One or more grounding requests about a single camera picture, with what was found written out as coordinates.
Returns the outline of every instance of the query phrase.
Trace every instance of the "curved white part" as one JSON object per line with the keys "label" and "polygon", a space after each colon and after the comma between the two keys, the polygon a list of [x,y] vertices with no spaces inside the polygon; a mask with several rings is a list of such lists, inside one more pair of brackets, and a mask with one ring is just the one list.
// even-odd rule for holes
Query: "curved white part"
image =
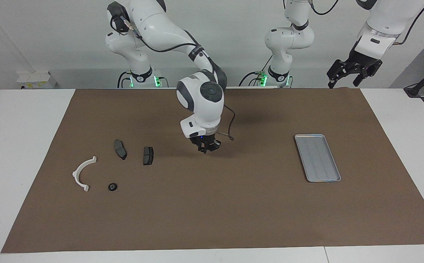
{"label": "curved white part", "polygon": [[86,166],[88,166],[91,163],[95,163],[97,161],[97,157],[93,157],[90,160],[85,161],[84,163],[81,163],[81,165],[79,165],[79,167],[76,169],[76,171],[72,172],[72,176],[74,177],[74,179],[76,180],[76,183],[78,185],[80,185],[82,188],[84,188],[84,191],[88,191],[89,190],[89,186],[86,184],[82,184],[79,181],[79,174],[81,173],[82,169],[84,169]]}

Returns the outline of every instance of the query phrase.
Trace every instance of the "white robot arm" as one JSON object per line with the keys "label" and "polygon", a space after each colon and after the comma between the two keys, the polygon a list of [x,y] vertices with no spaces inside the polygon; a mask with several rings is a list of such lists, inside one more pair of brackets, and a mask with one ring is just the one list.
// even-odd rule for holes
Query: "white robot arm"
{"label": "white robot arm", "polygon": [[361,7],[370,10],[370,15],[348,59],[336,60],[327,72],[329,88],[350,74],[358,74],[353,81],[356,87],[365,78],[374,76],[382,65],[382,55],[405,30],[409,20],[424,6],[424,0],[356,1]]}
{"label": "white robot arm", "polygon": [[265,43],[272,51],[270,65],[266,68],[269,83],[284,87],[288,84],[288,74],[292,65],[290,50],[311,46],[314,32],[309,26],[309,0],[287,0],[285,17],[292,24],[286,28],[275,28],[267,32]]}
{"label": "white robot arm", "polygon": [[193,112],[180,124],[184,136],[190,138],[199,151],[206,153],[218,149],[220,141],[215,140],[215,133],[224,106],[223,92],[227,87],[227,76],[223,70],[192,35],[167,17],[163,0],[131,0],[125,5],[113,2],[108,6],[108,13],[110,24],[117,32],[114,35],[120,36],[117,38],[127,37],[123,41],[113,41],[122,43],[118,46],[123,47],[112,49],[113,44],[109,47],[124,56],[131,69],[139,67],[138,72],[145,72],[150,68],[145,53],[137,50],[144,45],[155,52],[174,50],[185,53],[199,67],[199,72],[178,82],[178,100],[184,108]]}

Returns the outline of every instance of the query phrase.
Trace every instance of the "gray tray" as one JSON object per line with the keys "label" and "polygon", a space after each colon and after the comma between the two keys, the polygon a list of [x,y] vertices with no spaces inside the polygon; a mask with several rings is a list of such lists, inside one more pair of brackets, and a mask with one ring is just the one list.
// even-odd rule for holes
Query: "gray tray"
{"label": "gray tray", "polygon": [[298,151],[309,182],[338,182],[339,170],[322,134],[295,135]]}

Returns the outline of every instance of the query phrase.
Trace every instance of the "black rubber ring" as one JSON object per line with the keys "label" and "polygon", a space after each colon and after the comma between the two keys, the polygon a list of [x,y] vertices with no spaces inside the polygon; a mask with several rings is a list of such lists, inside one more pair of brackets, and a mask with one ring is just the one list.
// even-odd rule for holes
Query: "black rubber ring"
{"label": "black rubber ring", "polygon": [[109,185],[108,185],[108,190],[110,190],[110,191],[114,191],[114,190],[116,190],[118,188],[118,186],[116,185],[116,183],[110,183]]}

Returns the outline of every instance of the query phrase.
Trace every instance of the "white wall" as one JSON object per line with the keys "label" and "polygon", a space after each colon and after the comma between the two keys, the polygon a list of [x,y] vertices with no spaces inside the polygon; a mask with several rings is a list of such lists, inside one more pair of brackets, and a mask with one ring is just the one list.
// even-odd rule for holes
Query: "white wall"
{"label": "white wall", "polygon": [[[49,70],[62,88],[107,88],[127,69],[125,60],[105,47],[111,29],[106,7],[111,0],[0,0],[0,25],[36,70]],[[166,0],[172,21],[187,29],[225,69],[229,85],[260,70],[270,56],[265,33],[288,26],[280,0]],[[316,1],[327,10],[332,1]],[[326,87],[325,73],[335,59],[345,60],[369,12],[354,0],[340,0],[328,15],[311,14],[316,38],[312,47],[296,50],[291,75],[295,87]],[[384,56],[377,76],[362,87],[387,88],[424,48],[424,14],[409,41]],[[149,52],[151,62],[171,85],[195,71],[184,54]],[[0,88],[10,88],[23,70],[0,43]],[[354,77],[341,80],[351,85]]]}

